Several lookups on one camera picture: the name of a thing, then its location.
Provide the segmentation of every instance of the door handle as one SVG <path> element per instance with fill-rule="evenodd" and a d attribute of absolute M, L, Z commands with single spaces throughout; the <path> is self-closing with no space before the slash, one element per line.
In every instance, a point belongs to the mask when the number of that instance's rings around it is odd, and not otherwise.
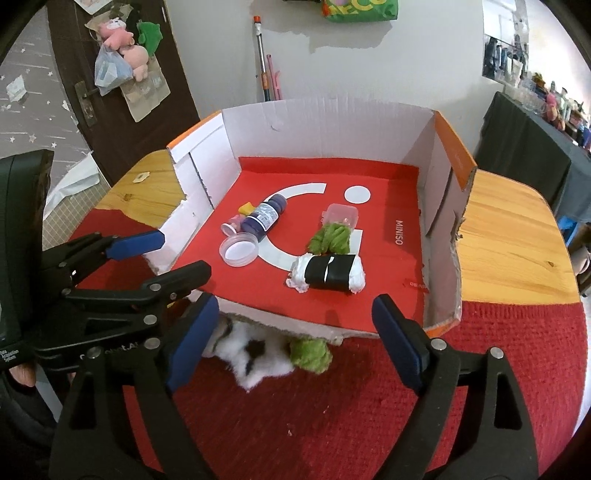
<path fill-rule="evenodd" d="M 89 128 L 96 125 L 98 120 L 96 119 L 95 109 L 92 108 L 92 102 L 89 97 L 90 95 L 98 93 L 99 89 L 94 88 L 88 90 L 84 80 L 76 83 L 74 89 L 76 90 L 76 96 L 78 97 L 80 108 L 82 108 L 82 114 L 84 115 L 84 120 L 86 120 L 86 125 L 88 125 Z"/>

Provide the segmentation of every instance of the pink stuffed toy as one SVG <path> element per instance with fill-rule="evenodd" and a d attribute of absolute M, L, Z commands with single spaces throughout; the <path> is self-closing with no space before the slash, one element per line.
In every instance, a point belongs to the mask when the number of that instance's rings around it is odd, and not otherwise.
<path fill-rule="evenodd" d="M 119 50 L 121 47 L 133 45 L 134 35 L 125 28 L 125 22 L 120 18 L 112 18 L 108 22 L 99 25 L 99 35 L 106 47 Z"/>
<path fill-rule="evenodd" d="M 141 45 L 134 45 L 132 47 L 122 47 L 119 53 L 123 59 L 131 65 L 134 70 L 134 78 L 136 82 L 141 82 L 148 77 L 148 50 Z"/>

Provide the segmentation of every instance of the red carpet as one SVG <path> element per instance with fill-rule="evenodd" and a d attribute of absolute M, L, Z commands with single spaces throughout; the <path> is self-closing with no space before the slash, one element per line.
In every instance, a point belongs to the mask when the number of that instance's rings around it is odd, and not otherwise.
<path fill-rule="evenodd" d="M 76 235 L 129 235 L 149 229 L 118 211 L 93 210 Z M 135 287 L 149 274 L 141 260 L 114 262 L 90 288 Z M 508 355 L 534 426 L 540 472 L 564 449 L 579 414 L 587 337 L 580 304 L 503 306 L 463 303 L 462 323 L 445 338 L 456 349 Z M 267 379 L 247 394 L 217 359 L 204 359 L 175 402 L 220 479 L 370 479 L 395 443 L 415 396 L 400 383 L 381 342 L 347 340 L 330 369 Z M 445 463 L 459 425 L 456 396 L 432 467 Z M 132 408 L 134 424 L 139 411 Z M 157 463 L 138 429 L 145 461 Z"/>

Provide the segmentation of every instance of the black tape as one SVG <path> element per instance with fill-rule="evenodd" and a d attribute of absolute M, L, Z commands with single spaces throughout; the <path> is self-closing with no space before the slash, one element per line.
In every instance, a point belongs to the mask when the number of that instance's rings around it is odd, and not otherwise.
<path fill-rule="evenodd" d="M 306 283 L 314 288 L 349 291 L 349 274 L 353 267 L 353 260 L 355 255 L 313 257 L 304 273 Z"/>

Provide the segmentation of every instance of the person's hand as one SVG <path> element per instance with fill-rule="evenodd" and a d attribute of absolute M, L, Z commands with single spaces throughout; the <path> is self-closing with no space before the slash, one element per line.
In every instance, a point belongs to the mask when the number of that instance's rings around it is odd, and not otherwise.
<path fill-rule="evenodd" d="M 21 364 L 9 370 L 13 379 L 25 387 L 34 387 L 37 382 L 34 364 Z"/>

